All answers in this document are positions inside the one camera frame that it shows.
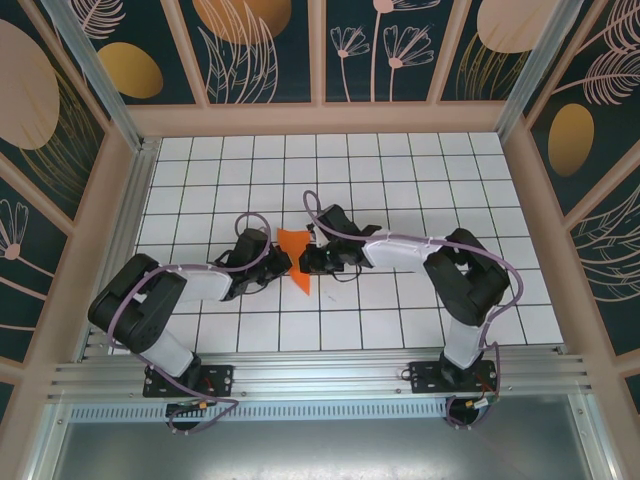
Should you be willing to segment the orange paper sheet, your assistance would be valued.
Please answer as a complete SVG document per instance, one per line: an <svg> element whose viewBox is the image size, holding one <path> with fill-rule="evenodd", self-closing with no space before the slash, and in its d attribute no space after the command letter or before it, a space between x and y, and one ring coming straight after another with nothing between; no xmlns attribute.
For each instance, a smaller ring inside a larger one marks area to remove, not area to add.
<svg viewBox="0 0 640 480"><path fill-rule="evenodd" d="M311 291L311 278L309 273L301 271L300 257L305 253L306 246L310 241L311 234L308 231L277 229L277 243L281 250L288 255L292 263L289 275L307 296L310 295Z"/></svg>

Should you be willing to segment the grey metal sheet shelf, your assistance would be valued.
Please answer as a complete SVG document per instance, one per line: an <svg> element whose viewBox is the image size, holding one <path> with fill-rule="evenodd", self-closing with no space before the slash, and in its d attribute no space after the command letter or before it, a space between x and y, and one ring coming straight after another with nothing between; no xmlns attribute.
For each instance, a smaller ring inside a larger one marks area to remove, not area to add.
<svg viewBox="0 0 640 480"><path fill-rule="evenodd" d="M53 480L592 480L568 396L506 398L472 429L444 420L69 421Z"/></svg>

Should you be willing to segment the long aluminium mounting rail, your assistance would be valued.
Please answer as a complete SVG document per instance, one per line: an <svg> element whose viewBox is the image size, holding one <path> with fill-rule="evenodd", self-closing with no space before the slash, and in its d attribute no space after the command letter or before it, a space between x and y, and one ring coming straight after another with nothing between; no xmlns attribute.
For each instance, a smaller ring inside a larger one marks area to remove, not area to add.
<svg viewBox="0 0 640 480"><path fill-rule="evenodd" d="M206 354L202 361L233 366L232 395L239 400L387 399L410 395L401 378L409 363L438 355L435 349L341 350ZM548 346L506 347L500 356L505 396L584 393L595 384L580 356ZM140 402L143 381L143 365L131 356L90 357L58 365L46 394L66 403Z"/></svg>

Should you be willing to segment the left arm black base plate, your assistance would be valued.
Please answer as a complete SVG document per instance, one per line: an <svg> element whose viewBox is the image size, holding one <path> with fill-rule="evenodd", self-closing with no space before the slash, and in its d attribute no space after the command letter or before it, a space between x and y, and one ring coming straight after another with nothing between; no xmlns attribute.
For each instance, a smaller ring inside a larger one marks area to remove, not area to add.
<svg viewBox="0 0 640 480"><path fill-rule="evenodd" d="M160 373L146 367L142 395L145 398L177 398L188 396ZM231 365L191 366L176 381L199 394L213 397L230 397L233 381Z"/></svg>

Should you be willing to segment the aluminium side rail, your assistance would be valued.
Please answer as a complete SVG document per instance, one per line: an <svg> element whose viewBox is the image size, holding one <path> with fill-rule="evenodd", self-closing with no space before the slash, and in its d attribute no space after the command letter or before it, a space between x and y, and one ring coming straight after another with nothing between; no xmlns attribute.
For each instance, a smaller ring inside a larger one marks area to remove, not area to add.
<svg viewBox="0 0 640 480"><path fill-rule="evenodd" d="M147 137L133 151L108 141L92 173L77 230L82 256L75 297L74 363L83 358L91 302L132 254L160 144L159 138Z"/></svg>

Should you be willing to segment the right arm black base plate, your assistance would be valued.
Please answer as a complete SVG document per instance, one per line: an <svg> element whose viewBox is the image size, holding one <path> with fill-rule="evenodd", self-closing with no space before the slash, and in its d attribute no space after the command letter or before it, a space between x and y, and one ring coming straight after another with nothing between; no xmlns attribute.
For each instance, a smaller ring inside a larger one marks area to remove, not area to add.
<svg viewBox="0 0 640 480"><path fill-rule="evenodd" d="M483 386L495 390L497 370L492 360L478 360L467 369L461 369L446 359L415 361L408 364L409 381L414 394L476 393Z"/></svg>

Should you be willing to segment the aluminium corner post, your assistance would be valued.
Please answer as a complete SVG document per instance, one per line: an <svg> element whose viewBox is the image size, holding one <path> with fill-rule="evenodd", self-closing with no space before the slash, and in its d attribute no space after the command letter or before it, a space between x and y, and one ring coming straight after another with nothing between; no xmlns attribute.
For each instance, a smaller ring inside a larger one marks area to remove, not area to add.
<svg viewBox="0 0 640 480"><path fill-rule="evenodd" d="M110 80L95 48L81 30L71 7L66 0L41 1L126 143L132 151L138 153L142 149L144 138L129 114L121 95Z"/></svg>
<svg viewBox="0 0 640 480"><path fill-rule="evenodd" d="M564 38L580 13L583 2L584 0L559 0L552 11L496 123L495 131L502 144L509 139L525 106L556 57Z"/></svg>

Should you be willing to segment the aluminium frame leg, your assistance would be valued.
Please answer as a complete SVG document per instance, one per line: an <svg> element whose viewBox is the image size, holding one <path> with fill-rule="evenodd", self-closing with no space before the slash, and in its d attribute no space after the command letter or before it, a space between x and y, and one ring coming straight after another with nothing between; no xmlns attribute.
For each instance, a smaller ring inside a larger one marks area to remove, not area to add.
<svg viewBox="0 0 640 480"><path fill-rule="evenodd" d="M53 480L71 411L70 404L45 405L23 480Z"/></svg>
<svg viewBox="0 0 640 480"><path fill-rule="evenodd" d="M594 396L571 394L568 398L591 479L618 480L611 444Z"/></svg>

